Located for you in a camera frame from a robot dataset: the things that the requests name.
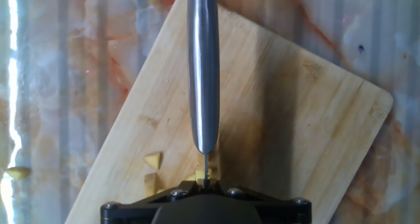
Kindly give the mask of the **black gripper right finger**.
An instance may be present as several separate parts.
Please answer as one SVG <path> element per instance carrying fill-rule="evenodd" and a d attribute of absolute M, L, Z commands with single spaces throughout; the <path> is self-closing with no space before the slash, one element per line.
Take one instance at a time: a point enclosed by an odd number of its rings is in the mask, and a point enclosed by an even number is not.
<path fill-rule="evenodd" d="M 311 201 L 306 198 L 280 200 L 239 185 L 211 179 L 205 193 L 221 197 L 210 205 L 213 215 L 220 214 L 233 223 L 311 223 Z"/>

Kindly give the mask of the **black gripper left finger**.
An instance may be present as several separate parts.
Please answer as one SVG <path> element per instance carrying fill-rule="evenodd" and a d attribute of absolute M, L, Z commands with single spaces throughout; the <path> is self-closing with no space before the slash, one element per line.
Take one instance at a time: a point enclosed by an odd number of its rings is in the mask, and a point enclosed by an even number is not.
<path fill-rule="evenodd" d="M 196 181 L 182 181 L 177 187 L 163 190 L 132 204 L 107 202 L 100 207 L 100 223 L 130 223 L 134 219 L 141 223 L 151 223 L 158 209 L 164 204 L 201 194 L 203 191 L 203 185 Z"/>

